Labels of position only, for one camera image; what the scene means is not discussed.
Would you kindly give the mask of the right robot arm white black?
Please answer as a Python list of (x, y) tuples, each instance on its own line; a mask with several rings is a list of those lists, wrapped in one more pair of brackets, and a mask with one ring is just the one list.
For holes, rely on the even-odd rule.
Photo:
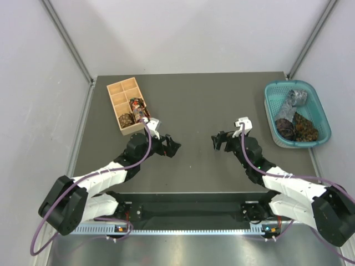
[(328, 243), (341, 247), (354, 235), (354, 200), (336, 183), (316, 183), (315, 177), (295, 176), (266, 160), (257, 140), (244, 134), (220, 131), (212, 136), (215, 150), (225, 144), (248, 178), (268, 190), (259, 205), (265, 219), (284, 216), (315, 229)]

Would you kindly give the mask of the wooden compartment box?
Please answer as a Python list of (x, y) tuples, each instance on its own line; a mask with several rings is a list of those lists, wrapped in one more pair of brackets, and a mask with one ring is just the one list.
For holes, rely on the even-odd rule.
[[(109, 98), (114, 109), (114, 114), (119, 125), (119, 116), (124, 113), (131, 113), (131, 108), (129, 105), (129, 100), (131, 98), (142, 98), (145, 102), (145, 99), (141, 93), (141, 90), (138, 86), (138, 82), (135, 77), (131, 77), (113, 84), (106, 86)], [(141, 122), (135, 122), (134, 125), (126, 127), (124, 129), (119, 125), (119, 129), (123, 135), (130, 135), (132, 133), (138, 132), (144, 128)]]

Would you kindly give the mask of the grey patterned tie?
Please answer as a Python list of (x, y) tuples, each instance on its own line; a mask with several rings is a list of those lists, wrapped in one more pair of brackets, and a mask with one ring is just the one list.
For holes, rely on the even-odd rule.
[(305, 105), (307, 97), (308, 93), (305, 90), (290, 90), (275, 117), (275, 121), (286, 119), (287, 121), (292, 122), (297, 108)]

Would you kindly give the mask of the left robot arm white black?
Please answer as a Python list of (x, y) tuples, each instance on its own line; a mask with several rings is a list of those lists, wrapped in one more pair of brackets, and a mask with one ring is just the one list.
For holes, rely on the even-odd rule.
[(173, 157), (180, 147), (170, 135), (133, 134), (123, 153), (108, 165), (85, 176), (59, 177), (38, 213), (63, 236), (72, 233), (80, 223), (100, 216), (121, 219), (125, 205), (105, 190), (132, 179), (140, 171), (142, 158), (154, 154)]

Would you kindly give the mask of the aluminium frame post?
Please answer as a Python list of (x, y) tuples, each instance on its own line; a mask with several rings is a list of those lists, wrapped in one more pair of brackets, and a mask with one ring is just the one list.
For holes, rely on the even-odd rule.
[(77, 48), (75, 47), (71, 37), (69, 36), (64, 24), (62, 23), (61, 19), (59, 18), (59, 15), (57, 11), (55, 10), (53, 4), (49, 0), (40, 0), (41, 5), (43, 6), (44, 10), (46, 11), (47, 15), (53, 22), (56, 30), (58, 31), (62, 41), (64, 42), (65, 46), (69, 50), (69, 53), (73, 57), (75, 63), (77, 64), (78, 68), (80, 69), (81, 73), (83, 74), (83, 77), (85, 80), (89, 83), (92, 84), (94, 79), (89, 73), (89, 70), (85, 66)]
[(339, 0), (330, 0), (327, 2), (325, 8), (321, 12), (320, 17), (318, 18), (315, 26), (311, 30), (309, 36), (307, 37), (301, 51), (299, 52), (295, 62), (292, 64), (290, 71), (285, 75), (287, 80), (292, 80), (297, 71), (299, 70), (300, 66), (302, 65), (303, 61), (305, 60), (306, 56), (310, 52), (312, 46), (315, 44), (317, 37), (319, 36), (321, 30), (327, 23), (331, 13), (334, 11), (338, 4)]

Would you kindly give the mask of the right aluminium frame post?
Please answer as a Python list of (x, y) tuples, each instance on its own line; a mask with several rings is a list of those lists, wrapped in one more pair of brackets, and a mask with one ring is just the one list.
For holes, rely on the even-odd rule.
[(307, 37), (301, 51), (299, 52), (295, 62), (292, 64), (290, 71), (285, 75), (287, 80), (292, 80), (297, 71), (299, 70), (300, 66), (302, 65), (303, 61), (305, 60), (306, 56), (310, 52), (312, 46), (315, 44), (317, 37), (319, 36), (321, 30), (327, 23), (331, 13), (334, 11), (338, 4), (339, 0), (330, 0), (327, 2), (325, 8), (321, 12), (320, 17), (318, 18), (315, 26), (311, 30), (309, 36)]

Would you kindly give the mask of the teal plastic basket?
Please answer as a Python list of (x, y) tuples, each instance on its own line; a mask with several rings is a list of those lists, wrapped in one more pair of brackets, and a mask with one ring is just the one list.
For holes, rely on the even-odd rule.
[(274, 81), (265, 87), (264, 96), (272, 138), (279, 147), (308, 149), (331, 137), (321, 102), (309, 83)]

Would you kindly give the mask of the colourful rolled tie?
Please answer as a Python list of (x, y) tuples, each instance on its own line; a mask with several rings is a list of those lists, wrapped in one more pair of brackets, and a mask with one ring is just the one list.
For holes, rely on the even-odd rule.
[(135, 122), (149, 122), (150, 114), (142, 98), (131, 98), (129, 100), (129, 105)]

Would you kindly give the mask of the dark purple patterned tie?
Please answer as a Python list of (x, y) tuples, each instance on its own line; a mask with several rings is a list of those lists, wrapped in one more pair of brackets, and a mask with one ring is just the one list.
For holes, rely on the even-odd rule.
[(275, 121), (277, 132), (288, 141), (296, 140), (296, 129), (294, 122), (280, 118)]

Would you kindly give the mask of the left aluminium frame post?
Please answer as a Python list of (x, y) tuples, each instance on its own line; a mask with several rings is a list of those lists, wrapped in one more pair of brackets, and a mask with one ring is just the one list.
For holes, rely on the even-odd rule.
[(64, 24), (62, 23), (61, 19), (59, 18), (59, 15), (57, 11), (55, 10), (53, 4), (49, 0), (40, 0), (41, 5), (43, 6), (44, 10), (46, 11), (47, 15), (53, 22), (56, 30), (58, 31), (62, 41), (64, 42), (65, 46), (69, 50), (69, 53), (73, 57), (75, 63), (77, 64), (78, 68), (80, 69), (81, 73), (83, 74), (83, 77), (85, 80), (89, 83), (92, 84), (94, 79), (89, 73), (89, 70), (85, 66), (77, 48), (75, 47), (71, 37), (69, 36)]

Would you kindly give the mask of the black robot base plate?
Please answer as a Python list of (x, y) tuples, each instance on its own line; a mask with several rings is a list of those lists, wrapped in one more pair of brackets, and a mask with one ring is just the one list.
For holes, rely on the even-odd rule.
[(249, 229), (283, 220), (262, 206), (268, 192), (109, 194), (119, 205), (107, 218), (129, 221), (136, 230)]

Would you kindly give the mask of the brown patterned rolled tie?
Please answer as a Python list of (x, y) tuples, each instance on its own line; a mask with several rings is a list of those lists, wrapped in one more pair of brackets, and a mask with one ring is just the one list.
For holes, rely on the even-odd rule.
[(119, 116), (119, 125), (122, 129), (135, 124), (135, 120), (131, 113), (124, 113)]

